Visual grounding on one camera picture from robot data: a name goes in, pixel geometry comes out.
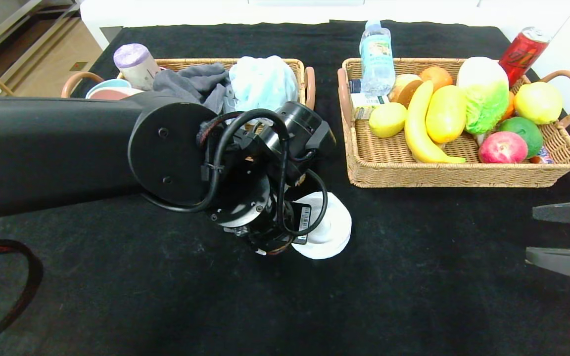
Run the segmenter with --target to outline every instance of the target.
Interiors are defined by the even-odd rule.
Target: lemon
[[[536,125],[544,125],[560,117],[563,99],[558,89],[549,83],[525,84],[514,96],[514,108],[521,117]]]
[[[391,137],[403,129],[406,121],[406,108],[400,103],[387,103],[378,106],[369,117],[369,128],[380,138]]]

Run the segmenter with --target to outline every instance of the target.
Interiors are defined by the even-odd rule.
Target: water bottle
[[[380,21],[368,21],[360,41],[362,57],[362,93],[366,96],[387,95],[395,83],[391,50],[391,31]]]

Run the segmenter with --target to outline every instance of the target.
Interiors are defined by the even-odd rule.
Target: lettuce
[[[486,57],[466,59],[457,86],[466,95],[466,131],[478,135],[494,128],[509,104],[509,81],[497,61]]]

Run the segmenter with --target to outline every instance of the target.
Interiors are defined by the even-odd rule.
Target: red soda can
[[[551,38],[536,27],[525,27],[509,45],[498,64],[503,67],[513,87],[536,62],[549,45]]]

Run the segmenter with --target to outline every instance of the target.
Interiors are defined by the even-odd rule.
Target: wicker basket
[[[456,81],[464,61],[396,58],[394,65],[398,75],[419,74],[437,65],[448,70]],[[419,164],[406,145],[403,131],[381,139],[371,133],[367,120],[355,120],[348,79],[362,77],[360,59],[344,61],[337,75],[347,172],[351,184],[357,187],[550,187],[570,171],[570,136],[564,129],[570,124],[570,115],[560,122],[540,126],[545,146],[555,164],[482,164],[478,160],[478,145],[468,133],[463,133],[443,149],[448,155],[465,157],[466,164]],[[547,82],[558,75],[570,78],[570,72],[558,71],[542,81]],[[527,83],[529,79],[523,77],[512,91],[515,93]]]
[[[162,68],[167,68],[171,70],[181,70],[194,65],[204,65],[213,63],[222,63],[224,68],[230,70],[230,68],[237,63],[239,59],[237,58],[184,58],[184,59],[156,59],[158,65]],[[315,87],[315,73],[312,67],[303,67],[303,62],[298,59],[283,59],[283,62],[287,63],[289,67],[294,71],[296,75],[296,80],[298,81],[298,100],[301,104],[307,105],[308,108],[314,109],[315,99],[316,99],[316,87]],[[63,86],[61,91],[61,97],[70,97],[76,85],[83,78],[90,78],[97,83],[104,81],[101,77],[90,72],[79,72],[72,75]],[[118,74],[119,79],[124,79],[122,73]]]

